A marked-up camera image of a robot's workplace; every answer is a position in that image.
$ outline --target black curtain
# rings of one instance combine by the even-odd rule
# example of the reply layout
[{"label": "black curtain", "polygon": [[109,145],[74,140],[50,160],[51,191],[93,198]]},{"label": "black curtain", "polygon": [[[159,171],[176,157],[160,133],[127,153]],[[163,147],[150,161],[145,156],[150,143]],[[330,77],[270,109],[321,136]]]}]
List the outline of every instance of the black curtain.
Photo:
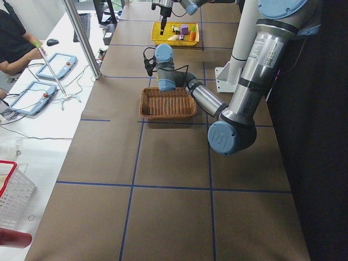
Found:
[{"label": "black curtain", "polygon": [[[281,71],[302,44],[287,46]],[[268,106],[311,260],[348,260],[348,1],[324,1],[319,35]]]}]

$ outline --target white table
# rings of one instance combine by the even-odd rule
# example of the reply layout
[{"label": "white table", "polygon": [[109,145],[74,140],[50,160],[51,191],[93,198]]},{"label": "white table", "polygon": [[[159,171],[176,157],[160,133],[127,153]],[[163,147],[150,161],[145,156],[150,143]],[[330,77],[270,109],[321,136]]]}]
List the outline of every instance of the white table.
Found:
[{"label": "white table", "polygon": [[[79,13],[91,13],[89,41],[93,53],[97,55],[100,48],[107,49],[107,46],[103,43],[103,30],[99,27],[95,11],[79,11]],[[88,65],[80,43],[72,41],[73,27],[67,13],[62,16],[47,39],[50,38],[59,40],[59,44],[48,47],[46,43],[44,43],[43,48],[46,51],[48,58],[55,52],[59,52],[73,54],[78,59],[78,62],[72,71],[70,71],[61,81],[62,86],[66,86]],[[43,63],[43,59],[31,62],[31,64],[34,63]],[[30,70],[35,74],[39,68],[39,66],[31,66]],[[36,79],[28,69],[25,69],[18,81],[10,90],[10,93],[20,93],[33,80]],[[40,81],[53,83],[53,81],[50,80]],[[0,139],[3,142],[19,138],[21,155],[19,155],[15,161],[19,164],[20,170],[22,170],[24,174],[37,186],[37,190],[33,193],[30,203],[16,227],[16,230],[30,233],[33,237],[35,236],[35,232],[45,211],[47,202],[57,180],[57,176],[69,149],[71,139],[73,138],[78,126],[81,113],[94,85],[93,72],[89,67],[85,69],[78,84],[76,80],[73,81],[66,88],[66,92],[68,94],[75,94],[81,91],[77,95],[81,100],[81,103],[74,98],[67,100],[64,102],[64,110],[62,110],[60,99],[63,95],[58,91],[53,97],[56,101],[51,101],[36,116],[27,116],[17,122],[3,126],[29,137],[67,138],[67,140],[27,139],[17,133],[0,128]],[[30,246],[23,249],[0,247],[1,260],[22,261],[25,259],[29,248]]]}]

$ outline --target keyboard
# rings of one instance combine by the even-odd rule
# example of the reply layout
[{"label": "keyboard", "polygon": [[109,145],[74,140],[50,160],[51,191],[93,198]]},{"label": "keyboard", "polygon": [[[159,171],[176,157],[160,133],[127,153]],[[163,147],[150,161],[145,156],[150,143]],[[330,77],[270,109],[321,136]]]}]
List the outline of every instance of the keyboard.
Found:
[{"label": "keyboard", "polygon": [[[91,14],[79,14],[80,21],[84,31],[86,32],[87,39],[89,39],[90,24],[91,24]],[[77,34],[74,32],[73,42],[78,42]]]}]

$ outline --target person's hand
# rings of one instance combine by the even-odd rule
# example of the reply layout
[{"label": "person's hand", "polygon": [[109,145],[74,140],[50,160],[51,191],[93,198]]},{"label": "person's hand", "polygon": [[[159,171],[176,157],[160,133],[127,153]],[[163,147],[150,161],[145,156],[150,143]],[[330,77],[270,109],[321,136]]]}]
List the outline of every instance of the person's hand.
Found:
[{"label": "person's hand", "polygon": [[29,53],[27,53],[26,57],[29,60],[35,60],[35,59],[41,59],[42,55],[41,55],[40,51],[37,48],[35,48],[35,49],[32,49]]}]

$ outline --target tablet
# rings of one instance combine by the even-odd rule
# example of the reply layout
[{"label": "tablet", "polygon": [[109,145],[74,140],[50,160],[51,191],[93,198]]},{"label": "tablet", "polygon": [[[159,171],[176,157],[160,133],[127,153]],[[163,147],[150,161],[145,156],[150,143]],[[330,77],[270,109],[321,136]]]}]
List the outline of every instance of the tablet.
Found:
[{"label": "tablet", "polygon": [[[61,80],[76,64],[77,58],[70,54],[55,53],[47,61],[54,71],[55,76],[58,80]],[[36,76],[44,79],[55,80],[46,64],[38,70]]]},{"label": "tablet", "polygon": [[26,115],[36,115],[50,101],[57,86],[33,81],[10,105],[13,111]]}]

